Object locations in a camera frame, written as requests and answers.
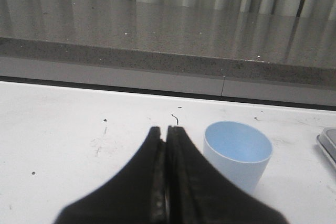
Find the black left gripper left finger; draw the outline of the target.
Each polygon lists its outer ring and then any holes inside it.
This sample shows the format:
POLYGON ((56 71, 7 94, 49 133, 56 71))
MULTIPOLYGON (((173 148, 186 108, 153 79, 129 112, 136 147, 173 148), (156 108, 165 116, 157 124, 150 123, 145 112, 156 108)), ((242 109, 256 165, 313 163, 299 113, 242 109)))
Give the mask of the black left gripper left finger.
POLYGON ((166 223, 165 143, 150 128, 128 163, 97 190, 65 207, 56 223, 166 223))

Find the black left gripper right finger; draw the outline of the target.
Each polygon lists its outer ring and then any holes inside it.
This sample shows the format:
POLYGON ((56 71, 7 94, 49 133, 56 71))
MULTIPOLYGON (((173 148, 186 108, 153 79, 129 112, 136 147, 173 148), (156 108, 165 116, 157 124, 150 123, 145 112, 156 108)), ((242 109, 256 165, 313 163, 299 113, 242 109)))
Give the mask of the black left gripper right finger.
POLYGON ((220 174, 182 127, 167 130, 166 181, 170 223, 285 223, 220 174))

